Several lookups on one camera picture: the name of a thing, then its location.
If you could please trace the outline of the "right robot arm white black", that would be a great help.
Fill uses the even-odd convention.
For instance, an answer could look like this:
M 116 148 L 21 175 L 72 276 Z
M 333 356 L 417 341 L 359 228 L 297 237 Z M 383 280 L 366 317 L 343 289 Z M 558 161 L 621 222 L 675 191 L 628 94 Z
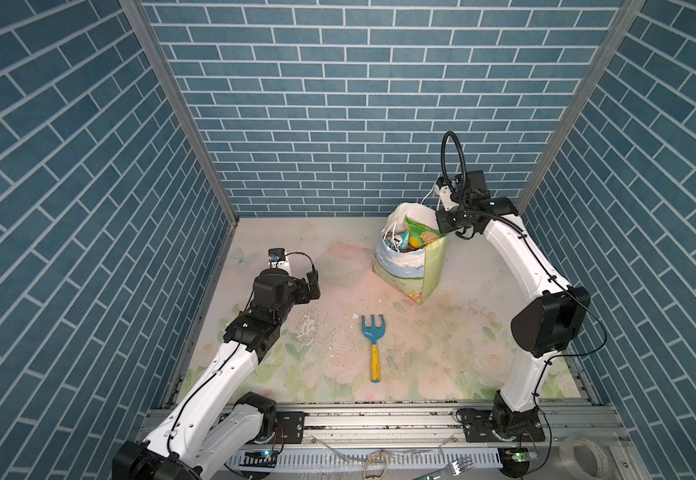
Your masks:
M 435 193 L 443 207 L 438 230 L 469 239 L 484 236 L 500 253 L 522 286 L 525 306 L 511 321 L 517 344 L 508 380 L 495 396 L 489 424 L 492 435 L 513 441 L 540 428 L 539 393 L 555 359 L 579 334 L 591 296 L 574 287 L 540 251 L 513 202 L 493 197 L 481 170 L 451 178 L 442 174 Z

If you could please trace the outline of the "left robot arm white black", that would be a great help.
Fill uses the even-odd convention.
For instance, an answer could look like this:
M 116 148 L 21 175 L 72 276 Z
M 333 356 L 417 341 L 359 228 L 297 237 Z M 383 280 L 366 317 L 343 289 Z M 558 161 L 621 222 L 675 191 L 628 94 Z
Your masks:
M 318 272 L 303 279 L 282 268 L 262 271 L 248 306 L 226 328 L 210 365 L 189 393 L 141 442 L 125 442 L 112 460 L 115 479 L 210 479 L 253 441 L 275 440 L 276 403 L 260 394 L 232 395 L 279 339 L 292 308 L 319 299 Z

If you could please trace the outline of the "teal red snack packet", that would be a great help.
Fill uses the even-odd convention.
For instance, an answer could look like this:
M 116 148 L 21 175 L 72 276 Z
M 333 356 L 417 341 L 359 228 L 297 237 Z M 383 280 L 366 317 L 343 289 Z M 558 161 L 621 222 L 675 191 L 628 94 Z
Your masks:
M 396 252 L 407 252 L 409 250 L 409 240 L 410 240 L 410 233 L 409 232 L 401 232 L 401 233 L 394 233 L 394 232 L 387 232 L 385 237 L 384 237 L 384 242 L 388 248 L 391 250 L 394 250 Z

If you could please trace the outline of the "green chips bag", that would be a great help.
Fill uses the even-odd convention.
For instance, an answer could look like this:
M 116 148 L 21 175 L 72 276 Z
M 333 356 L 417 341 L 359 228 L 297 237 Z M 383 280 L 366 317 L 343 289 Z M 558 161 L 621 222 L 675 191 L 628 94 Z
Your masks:
M 428 227 L 427 225 L 411 219 L 405 218 L 405 224 L 408 229 L 407 249 L 410 251 L 419 250 L 427 245 L 430 245 L 442 237 L 440 231 Z

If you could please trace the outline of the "illustrated paper gift bag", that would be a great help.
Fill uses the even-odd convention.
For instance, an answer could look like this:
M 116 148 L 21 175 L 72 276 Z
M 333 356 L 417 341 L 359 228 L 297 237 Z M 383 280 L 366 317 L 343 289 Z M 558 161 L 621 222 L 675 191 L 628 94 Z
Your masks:
M 447 248 L 447 237 L 426 247 L 396 252 L 384 242 L 387 232 L 408 232 L 405 218 L 438 230 L 436 211 L 420 203 L 402 203 L 388 217 L 374 250 L 373 271 L 417 304 L 427 300 L 439 285 Z

